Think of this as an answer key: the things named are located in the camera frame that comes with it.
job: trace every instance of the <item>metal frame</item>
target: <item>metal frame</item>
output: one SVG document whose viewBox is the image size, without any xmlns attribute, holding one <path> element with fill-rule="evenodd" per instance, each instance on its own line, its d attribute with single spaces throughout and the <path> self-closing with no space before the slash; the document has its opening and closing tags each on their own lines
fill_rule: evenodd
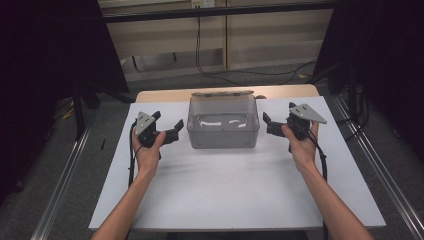
<svg viewBox="0 0 424 240">
<path fill-rule="evenodd" d="M 43 215 L 38 221 L 37 227 L 32 234 L 31 240 L 47 239 L 50 230 L 53 226 L 54 220 L 59 212 L 62 200 L 65 196 L 65 191 L 68 188 L 69 182 L 72 178 L 72 174 L 84 149 L 85 143 L 87 142 L 91 127 L 94 125 L 94 121 L 97 115 L 97 110 L 92 110 L 92 114 L 89 116 L 88 124 L 85 131 L 82 133 L 81 138 L 75 142 L 74 148 L 68 158 L 65 169 L 60 176 L 60 179 L 54 189 L 54 192 L 45 208 Z"/>
<path fill-rule="evenodd" d="M 229 16 L 229 15 L 242 15 L 242 14 L 255 14 L 255 13 L 293 12 L 293 11 L 333 9 L 338 6 L 348 6 L 350 4 L 354 4 L 354 3 L 356 4 L 358 2 L 359 1 L 327 0 L 327 1 L 319 1 L 319 2 L 184 9 L 184 10 L 133 13 L 133 14 L 107 14 L 107 15 L 104 15 L 103 18 L 101 19 L 92 19 L 92 20 L 101 20 L 105 23 L 120 23 L 120 22 L 137 22 L 137 21 L 178 19 L 178 18 Z"/>
<path fill-rule="evenodd" d="M 334 99 L 340 113 L 345 119 L 349 119 L 348 106 L 345 101 L 341 97 L 336 97 Z M 352 133 L 359 131 L 358 126 L 349 121 L 349 128 Z M 367 136 L 363 131 L 359 131 L 355 136 L 357 139 L 359 146 L 362 148 L 362 151 L 366 155 L 369 163 L 371 164 L 374 172 L 380 179 L 383 184 L 386 192 L 389 194 L 392 202 L 398 209 L 400 215 L 411 231 L 412 235 L 417 240 L 424 240 L 424 225 L 421 221 L 419 214 L 402 193 L 398 185 L 396 184 L 393 177 L 390 175 L 380 156 L 378 156 L 374 147 L 371 145 L 371 142 L 368 140 Z"/>
</svg>

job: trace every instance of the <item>gray floor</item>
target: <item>gray floor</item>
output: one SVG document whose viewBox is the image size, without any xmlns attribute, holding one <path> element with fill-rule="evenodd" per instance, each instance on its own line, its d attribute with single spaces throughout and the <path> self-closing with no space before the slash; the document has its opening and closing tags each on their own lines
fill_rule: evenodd
<svg viewBox="0 0 424 240">
<path fill-rule="evenodd" d="M 285 72 L 297 66 L 249 70 Z M 313 65 L 309 65 L 298 73 L 307 76 L 312 70 Z M 274 85 L 285 82 L 291 77 L 291 75 L 266 76 L 234 72 L 221 76 L 244 85 Z M 301 84 L 305 81 L 306 79 L 300 79 L 296 74 L 296 78 L 290 83 Z M 184 75 L 129 82 L 131 93 L 128 95 L 135 97 L 138 92 L 144 90 L 223 86 L 234 86 L 234 84 L 200 74 Z M 325 81 L 318 84 L 317 88 L 320 94 L 325 96 L 334 118 L 341 119 L 342 116 L 334 103 L 334 96 L 328 94 Z M 64 192 L 57 215 L 54 216 L 48 231 L 48 239 L 88 239 L 92 234 L 87 229 L 88 223 L 129 109 L 129 105 L 117 102 L 109 96 L 99 94 L 99 97 L 102 104 L 98 110 L 85 109 L 86 116 L 95 116 L 94 124 L 81 157 L 75 165 L 72 179 Z M 63 111 L 64 109 L 58 110 L 57 115 L 60 116 Z M 11 194 L 2 205 L 0 239 L 31 238 L 74 147 L 75 121 L 73 117 L 72 115 L 69 119 L 59 118 L 55 122 L 47 145 L 23 181 L 23 191 Z M 347 125 L 340 126 L 340 130 L 346 137 L 351 134 Z M 408 143 L 397 138 L 392 130 L 387 119 L 371 103 L 370 119 L 365 133 L 384 161 L 387 170 L 422 219 L 424 216 L 424 195 L 422 194 L 424 192 L 424 163 L 416 157 Z M 415 239 L 380 179 L 376 177 L 357 140 L 353 138 L 347 144 L 387 222 L 387 227 L 372 230 L 376 239 Z M 162 240 L 165 236 L 165 233 L 132 232 L 129 239 Z M 321 239 L 321 231 L 308 231 L 308 236 L 310 239 Z"/>
</svg>

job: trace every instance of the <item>wrist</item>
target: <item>wrist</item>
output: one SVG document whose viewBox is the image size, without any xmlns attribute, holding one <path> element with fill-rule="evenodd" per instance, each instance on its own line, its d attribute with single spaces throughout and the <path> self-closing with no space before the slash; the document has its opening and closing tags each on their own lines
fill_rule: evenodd
<svg viewBox="0 0 424 240">
<path fill-rule="evenodd" d="M 155 171 L 147 171 L 147 170 L 139 170 L 137 176 L 134 181 L 142 181 L 142 182 L 151 182 L 154 178 L 156 172 Z"/>
<path fill-rule="evenodd" d="M 302 164 L 300 166 L 297 166 L 297 169 L 302 175 L 305 174 L 315 174 L 319 173 L 317 166 L 315 165 L 315 161 L 307 161 L 307 164 Z"/>
</svg>

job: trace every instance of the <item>white table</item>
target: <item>white table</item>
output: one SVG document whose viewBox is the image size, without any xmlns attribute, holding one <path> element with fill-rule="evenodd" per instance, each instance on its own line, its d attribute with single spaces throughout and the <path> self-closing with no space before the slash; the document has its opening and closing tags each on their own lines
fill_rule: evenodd
<svg viewBox="0 0 424 240">
<path fill-rule="evenodd" d="M 288 103 L 308 103 L 328 124 L 319 142 L 327 155 L 331 187 L 367 227 L 385 222 L 322 97 L 258 100 L 258 114 L 285 122 Z M 128 133 L 139 111 L 161 111 L 158 130 L 186 124 L 189 102 L 131 105 L 102 194 L 89 225 L 97 229 L 127 189 Z M 288 141 L 266 134 L 260 121 L 252 149 L 193 149 L 186 128 L 180 140 L 161 148 L 162 160 L 134 219 L 143 231 L 292 230 L 322 227 L 322 218 L 301 175 Z"/>
</svg>

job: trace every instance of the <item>clear plastic box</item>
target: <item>clear plastic box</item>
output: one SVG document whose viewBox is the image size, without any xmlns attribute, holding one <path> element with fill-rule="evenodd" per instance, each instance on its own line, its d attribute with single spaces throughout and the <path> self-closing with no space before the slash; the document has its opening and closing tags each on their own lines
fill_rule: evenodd
<svg viewBox="0 0 424 240">
<path fill-rule="evenodd" d="M 196 149 L 253 148 L 259 119 L 253 91 L 194 93 L 187 130 Z"/>
</svg>

